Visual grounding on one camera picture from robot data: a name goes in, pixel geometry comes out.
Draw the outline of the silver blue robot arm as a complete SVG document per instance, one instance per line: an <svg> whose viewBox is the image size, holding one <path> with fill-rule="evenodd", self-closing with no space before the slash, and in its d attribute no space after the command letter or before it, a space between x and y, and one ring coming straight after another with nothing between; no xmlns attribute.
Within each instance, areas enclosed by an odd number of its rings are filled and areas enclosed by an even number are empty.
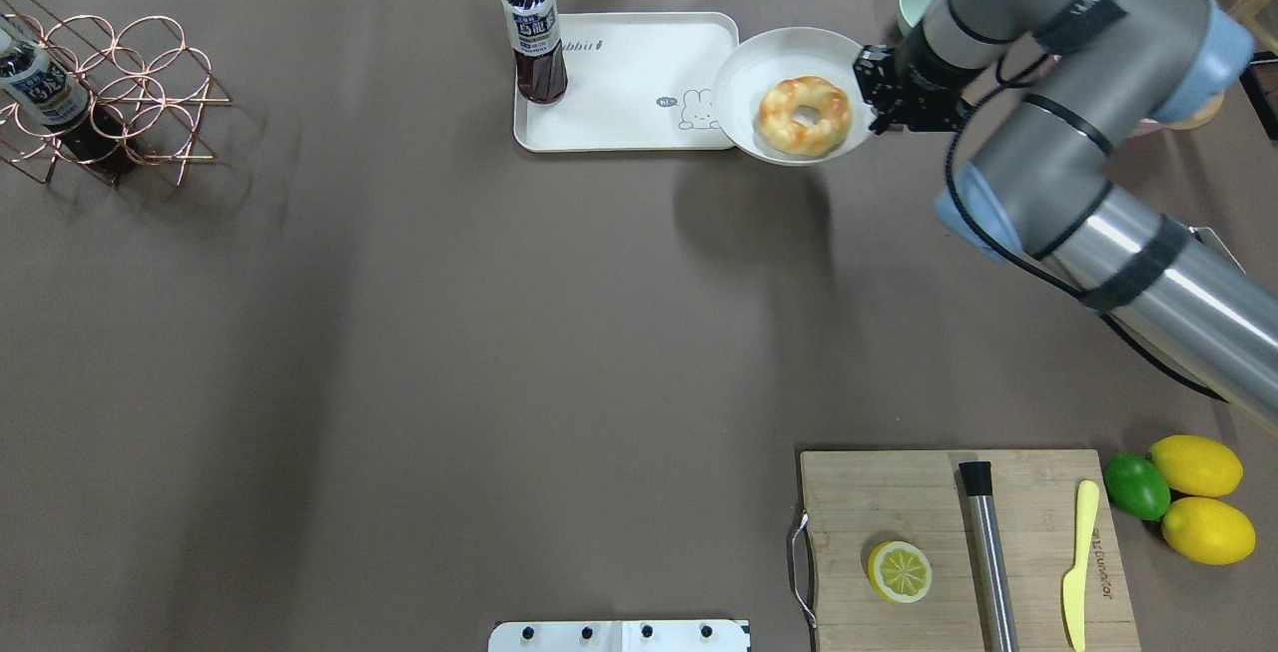
<svg viewBox="0 0 1278 652"><path fill-rule="evenodd" d="M1051 68L946 167L937 215L1274 427L1275 297L1103 174L1143 120L1182 121L1237 81L1251 35L1214 0L935 0L854 61L869 128L961 130L964 89L1026 35Z"/></svg>

